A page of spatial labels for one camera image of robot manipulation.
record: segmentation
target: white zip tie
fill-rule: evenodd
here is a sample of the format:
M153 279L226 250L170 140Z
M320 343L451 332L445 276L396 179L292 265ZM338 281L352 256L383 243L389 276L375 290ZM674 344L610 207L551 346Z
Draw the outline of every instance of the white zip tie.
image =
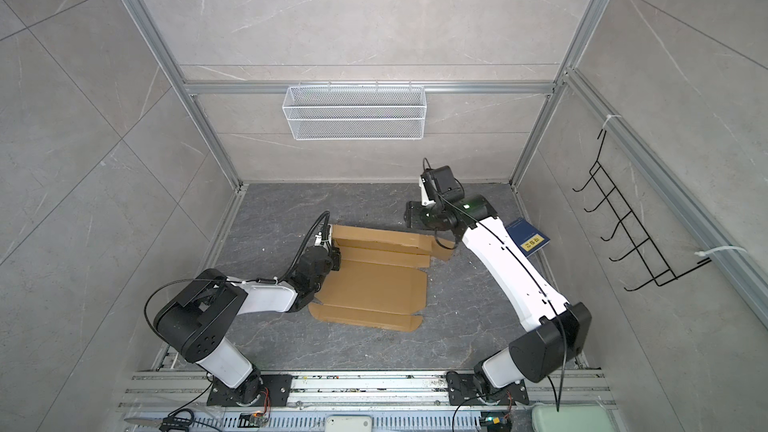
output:
M746 252L744 247L738 247L736 245L721 245L719 247L711 248L710 250L699 250L698 252L694 252L694 254L698 255L699 257L706 257L709 254L713 254L721 250L738 250L741 252Z
M621 117L621 116L614 116L614 115L608 114L605 117L605 122L603 122L603 127L602 128L605 129L605 126L608 124L608 121L613 119L614 117Z

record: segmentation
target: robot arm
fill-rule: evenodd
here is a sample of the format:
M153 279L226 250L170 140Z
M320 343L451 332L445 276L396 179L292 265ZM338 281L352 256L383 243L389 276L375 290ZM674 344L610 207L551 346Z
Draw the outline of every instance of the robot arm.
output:
M315 245L305 248L314 229L325 219ZM188 362L198 364L241 405L255 401L262 380L259 369L226 340L237 315L251 312L298 312L312 302L331 270L339 270L339 249L332 246L328 212L315 221L281 278L244 281L214 268L203 271L166 304L154 319L160 338Z
M591 322L582 304L570 305L536 271L482 196L465 198L450 167L425 168L421 202L409 202L410 228L452 231L502 288L527 332L475 366L474 391L494 395L522 379L543 380L581 352Z
M512 390L515 397L520 387L513 384L523 379L539 382L581 352L589 310L581 303L570 305L543 279L509 237L494 208L482 196L466 198L449 167L426 168L420 186L422 200L408 203L407 226L452 231L488 268L526 331L475 366L468 394L490 397ZM307 247L323 219L315 245ZM281 278L242 281L216 269L203 271L160 310L154 330L185 360L211 372L214 386L227 390L233 402L252 404L262 387L259 370L224 335L239 314L297 312L312 301L325 277L340 265L327 222L324 212Z

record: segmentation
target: cardboard sheet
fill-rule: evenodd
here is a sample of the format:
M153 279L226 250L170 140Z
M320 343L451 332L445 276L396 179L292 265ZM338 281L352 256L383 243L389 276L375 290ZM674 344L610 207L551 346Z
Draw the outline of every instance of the cardboard sheet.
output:
M333 226L341 267L331 272L310 304L317 320L395 331L415 331L426 306L431 257L448 260L451 251L429 235L373 228ZM441 240L443 245L453 244Z

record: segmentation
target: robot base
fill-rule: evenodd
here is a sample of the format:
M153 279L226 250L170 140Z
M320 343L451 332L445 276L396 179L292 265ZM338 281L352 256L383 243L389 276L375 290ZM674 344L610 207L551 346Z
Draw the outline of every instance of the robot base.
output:
M290 394L290 385L293 375L290 374L262 374L261 383L258 378L246 379L243 385L246 387L257 388L256 401L248 407L263 407L266 398L265 389L270 391L270 403L272 407L285 407L288 404L288 395ZM214 383L210 389L210 395L206 405L220 405L222 407L243 407L242 392L240 388L233 390L228 388L221 380L214 378Z
M475 385L475 374L460 374L454 370L446 373L446 382L448 382L448 399L451 405L485 405L479 398L476 398L481 392ZM519 384L512 382L503 389L493 388L491 395L484 398L485 402L495 402L499 400L498 405L509 405L507 392L512 396L512 402L523 405L529 405L528 390L525 388L525 381L520 380Z

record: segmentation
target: wire mesh basket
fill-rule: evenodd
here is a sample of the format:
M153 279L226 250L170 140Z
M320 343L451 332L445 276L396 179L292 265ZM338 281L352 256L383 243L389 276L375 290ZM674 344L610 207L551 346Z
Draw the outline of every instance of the wire mesh basket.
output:
M283 112L296 140L421 139L427 100L421 86L292 86Z

